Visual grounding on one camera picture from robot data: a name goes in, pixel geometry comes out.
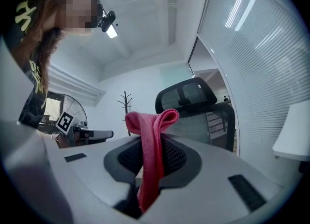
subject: person in background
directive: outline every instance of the person in background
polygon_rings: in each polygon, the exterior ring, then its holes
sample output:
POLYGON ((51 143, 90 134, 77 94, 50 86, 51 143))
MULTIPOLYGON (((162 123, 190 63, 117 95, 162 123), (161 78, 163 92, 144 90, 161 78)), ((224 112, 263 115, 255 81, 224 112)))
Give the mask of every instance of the person in background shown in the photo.
POLYGON ((103 10, 99 0, 20 0, 14 12, 11 24, 1 31, 16 63, 34 85, 19 121, 37 129, 45 112, 47 70, 57 43, 68 32, 90 33, 103 10))

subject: black slot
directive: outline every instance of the black slot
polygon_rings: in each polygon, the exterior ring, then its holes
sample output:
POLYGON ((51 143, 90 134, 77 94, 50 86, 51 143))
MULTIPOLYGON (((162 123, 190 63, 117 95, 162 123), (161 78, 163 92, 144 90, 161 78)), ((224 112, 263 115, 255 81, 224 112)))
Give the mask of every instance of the black slot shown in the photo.
POLYGON ((228 180, 251 212, 266 203, 266 200, 242 175, 231 176, 228 180))
POLYGON ((74 154, 74 155, 70 155, 70 156, 67 156, 65 157, 64 159, 67 161, 67 162, 71 162, 71 161, 74 161, 74 160, 79 160, 81 158, 85 158, 86 155, 84 153, 78 153, 78 154, 74 154))

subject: chair headrest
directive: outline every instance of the chair headrest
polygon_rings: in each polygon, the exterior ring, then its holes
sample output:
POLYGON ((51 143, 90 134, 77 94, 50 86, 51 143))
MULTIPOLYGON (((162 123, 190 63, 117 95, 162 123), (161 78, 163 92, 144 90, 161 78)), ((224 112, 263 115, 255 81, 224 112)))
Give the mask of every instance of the chair headrest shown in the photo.
POLYGON ((207 112, 217 98, 201 78, 192 78, 162 90, 156 97, 156 113, 166 109, 176 109, 181 118, 192 117, 207 112))

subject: ceiling light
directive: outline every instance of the ceiling light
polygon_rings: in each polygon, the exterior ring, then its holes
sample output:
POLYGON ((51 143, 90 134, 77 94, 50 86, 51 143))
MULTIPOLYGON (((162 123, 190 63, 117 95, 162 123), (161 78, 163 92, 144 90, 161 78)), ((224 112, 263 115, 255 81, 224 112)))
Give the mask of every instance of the ceiling light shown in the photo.
POLYGON ((244 21, 246 20, 248 14, 250 13, 253 5, 255 3, 255 0, 250 0, 249 3, 248 3, 248 6, 246 8, 246 10, 244 11, 239 23, 237 24, 236 28, 234 29, 235 31, 239 31, 241 26, 243 25, 244 21))
POLYGON ((116 30, 115 30, 115 28, 114 28, 113 25, 111 25, 110 28, 108 28, 107 34, 108 34, 108 36, 109 36, 110 38, 114 38, 114 37, 117 36, 117 32, 116 32, 116 30))
POLYGON ((241 4, 242 0, 236 0, 232 10, 231 10, 231 13, 229 13, 229 16, 228 16, 228 19, 226 21, 226 24, 225 24, 225 27, 228 27, 230 28, 233 24, 233 21, 234 21, 234 18, 238 12, 238 9, 240 7, 240 4, 241 4))

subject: black t-shirt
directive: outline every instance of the black t-shirt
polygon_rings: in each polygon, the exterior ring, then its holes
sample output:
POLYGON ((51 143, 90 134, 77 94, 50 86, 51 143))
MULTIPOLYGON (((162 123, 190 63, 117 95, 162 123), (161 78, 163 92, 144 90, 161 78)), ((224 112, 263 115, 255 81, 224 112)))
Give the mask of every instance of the black t-shirt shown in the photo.
MULTIPOLYGON (((31 25, 31 19, 36 12, 35 3, 29 0, 20 0, 15 8, 13 21, 4 31, 3 37, 10 50, 17 47, 24 38, 27 28, 31 25)), ((47 91, 41 84, 41 68, 36 51, 33 57, 22 68, 25 75, 33 83, 34 88, 30 93, 25 106, 20 114, 19 121, 23 124, 37 128, 44 115, 47 91)))

